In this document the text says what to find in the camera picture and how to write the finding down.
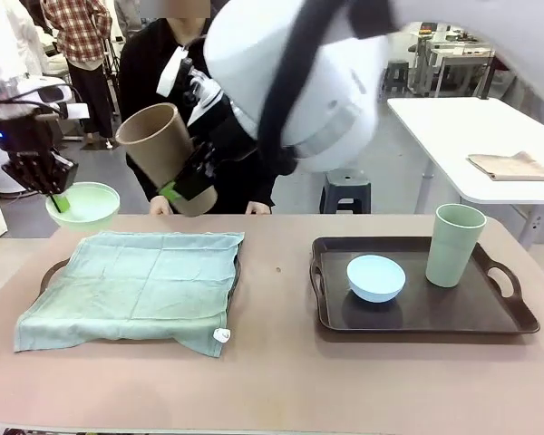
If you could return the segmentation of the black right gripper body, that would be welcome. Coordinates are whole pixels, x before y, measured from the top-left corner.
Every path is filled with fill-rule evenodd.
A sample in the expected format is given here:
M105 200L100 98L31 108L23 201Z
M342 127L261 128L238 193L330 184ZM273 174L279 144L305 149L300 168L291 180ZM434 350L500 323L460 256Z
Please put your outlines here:
M244 159L257 148L256 141L240 126L229 102L216 102L209 107L198 103L187 129L194 147L210 145L217 159Z

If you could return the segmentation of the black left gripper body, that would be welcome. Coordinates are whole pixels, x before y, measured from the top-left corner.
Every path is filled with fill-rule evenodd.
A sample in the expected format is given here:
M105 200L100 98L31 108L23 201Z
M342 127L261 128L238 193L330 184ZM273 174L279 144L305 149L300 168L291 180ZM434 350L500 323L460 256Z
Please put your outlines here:
M0 121L0 134L0 148L9 154L42 159L53 155L50 126L33 115Z

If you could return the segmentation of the person's right hand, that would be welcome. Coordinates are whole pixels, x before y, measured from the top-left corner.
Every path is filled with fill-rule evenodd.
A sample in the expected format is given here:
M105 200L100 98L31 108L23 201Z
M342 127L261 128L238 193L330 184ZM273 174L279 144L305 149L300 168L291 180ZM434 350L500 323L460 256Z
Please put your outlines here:
M153 216L170 215L173 213L169 201L163 196L156 196L150 201L149 213Z

